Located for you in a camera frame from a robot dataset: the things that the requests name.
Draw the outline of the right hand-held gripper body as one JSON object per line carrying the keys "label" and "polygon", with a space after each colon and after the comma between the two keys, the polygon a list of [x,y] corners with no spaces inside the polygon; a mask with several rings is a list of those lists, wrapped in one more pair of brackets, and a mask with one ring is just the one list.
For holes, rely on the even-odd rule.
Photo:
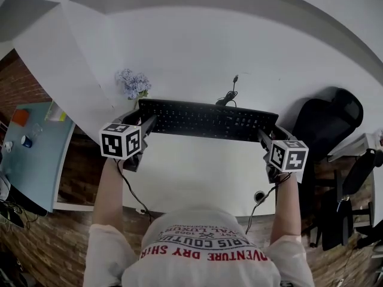
{"label": "right hand-held gripper body", "polygon": [[264,160],[270,184],[274,184],[277,176],[283,173],[295,173],[298,183],[302,182],[309,154],[309,148],[303,141],[272,140],[265,149]]}

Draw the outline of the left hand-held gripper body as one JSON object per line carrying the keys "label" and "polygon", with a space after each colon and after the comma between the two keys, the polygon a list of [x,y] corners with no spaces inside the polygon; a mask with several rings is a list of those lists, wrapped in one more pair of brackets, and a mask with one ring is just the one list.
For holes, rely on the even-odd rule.
{"label": "left hand-held gripper body", "polygon": [[101,155],[121,160],[125,170],[136,172],[147,147],[145,137],[141,126],[107,123],[99,131]]}

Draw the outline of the black keyboard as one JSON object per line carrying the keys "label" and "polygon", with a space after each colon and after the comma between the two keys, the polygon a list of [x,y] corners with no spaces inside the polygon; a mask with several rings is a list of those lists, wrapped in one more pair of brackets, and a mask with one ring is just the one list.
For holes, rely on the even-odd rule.
{"label": "black keyboard", "polygon": [[257,132],[269,135],[278,115],[232,106],[174,100],[141,99],[141,121],[156,116],[154,133],[258,142]]}

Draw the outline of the person's right forearm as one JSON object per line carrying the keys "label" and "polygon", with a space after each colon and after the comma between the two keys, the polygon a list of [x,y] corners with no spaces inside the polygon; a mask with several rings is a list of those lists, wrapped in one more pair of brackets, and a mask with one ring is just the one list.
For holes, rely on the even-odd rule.
{"label": "person's right forearm", "polygon": [[275,217],[270,244],[283,236],[301,235],[299,188],[295,174],[283,173],[278,177]]}

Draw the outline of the person's left forearm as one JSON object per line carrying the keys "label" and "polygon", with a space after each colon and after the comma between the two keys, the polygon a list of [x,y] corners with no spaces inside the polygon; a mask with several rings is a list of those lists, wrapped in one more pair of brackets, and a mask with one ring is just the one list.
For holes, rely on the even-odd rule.
{"label": "person's left forearm", "polygon": [[123,232],[123,180],[117,163],[108,158],[96,195],[93,224],[110,225]]}

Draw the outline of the blue artificial flower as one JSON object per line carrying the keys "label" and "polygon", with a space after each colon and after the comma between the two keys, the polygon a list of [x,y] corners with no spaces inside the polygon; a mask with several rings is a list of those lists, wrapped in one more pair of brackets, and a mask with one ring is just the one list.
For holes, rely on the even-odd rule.
{"label": "blue artificial flower", "polygon": [[151,89],[151,84],[143,73],[134,74],[128,68],[118,71],[115,74],[115,81],[129,100],[147,97]]}

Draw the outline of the white desk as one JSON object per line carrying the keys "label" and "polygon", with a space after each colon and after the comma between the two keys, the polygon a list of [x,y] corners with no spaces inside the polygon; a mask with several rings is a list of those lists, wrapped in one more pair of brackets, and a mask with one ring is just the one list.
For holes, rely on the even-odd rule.
{"label": "white desk", "polygon": [[269,192],[265,150],[259,143],[151,133],[136,172],[125,171],[123,206],[168,213],[213,206],[233,216],[271,215],[275,194],[256,206],[254,194]]}
{"label": "white desk", "polygon": [[341,158],[341,157],[359,157],[363,155],[367,149],[375,149],[376,143],[375,138],[372,134],[362,134],[353,142],[335,151],[332,155],[327,158],[329,163]]}

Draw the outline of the white yellow packet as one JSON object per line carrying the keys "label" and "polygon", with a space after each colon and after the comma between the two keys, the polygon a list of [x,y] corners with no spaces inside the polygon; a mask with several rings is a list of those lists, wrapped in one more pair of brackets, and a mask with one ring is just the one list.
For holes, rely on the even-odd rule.
{"label": "white yellow packet", "polygon": [[66,118],[66,113],[59,107],[55,101],[51,101],[49,109],[45,115],[46,121],[60,121],[64,122]]}

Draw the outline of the light blue table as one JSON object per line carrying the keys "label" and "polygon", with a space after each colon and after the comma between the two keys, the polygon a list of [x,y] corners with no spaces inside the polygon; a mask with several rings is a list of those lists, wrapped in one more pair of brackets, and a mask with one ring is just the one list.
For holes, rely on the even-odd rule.
{"label": "light blue table", "polygon": [[[13,188],[48,212],[56,206],[63,164],[75,127],[69,117],[64,122],[46,121],[50,104],[28,103],[16,107],[29,112],[28,122],[24,127],[9,123],[5,141],[12,141],[13,147],[11,152],[2,150],[0,164],[0,171]],[[32,136],[35,123],[42,127],[42,133],[36,138]],[[31,148],[21,145],[23,135],[32,140]]]}

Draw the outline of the orange box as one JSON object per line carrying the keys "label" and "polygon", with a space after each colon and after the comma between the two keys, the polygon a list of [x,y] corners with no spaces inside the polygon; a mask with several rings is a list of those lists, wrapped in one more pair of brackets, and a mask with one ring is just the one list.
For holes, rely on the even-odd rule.
{"label": "orange box", "polygon": [[20,127],[24,127],[28,122],[29,112],[25,109],[16,109],[11,121]]}

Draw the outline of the person's white printed shirt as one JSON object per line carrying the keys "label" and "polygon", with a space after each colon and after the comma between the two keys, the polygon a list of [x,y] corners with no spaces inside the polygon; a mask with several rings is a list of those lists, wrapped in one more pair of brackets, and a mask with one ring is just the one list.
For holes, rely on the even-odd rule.
{"label": "person's white printed shirt", "polygon": [[167,213],[148,228],[139,254],[109,225],[89,230],[83,287],[314,287],[299,236],[266,249],[219,209]]}

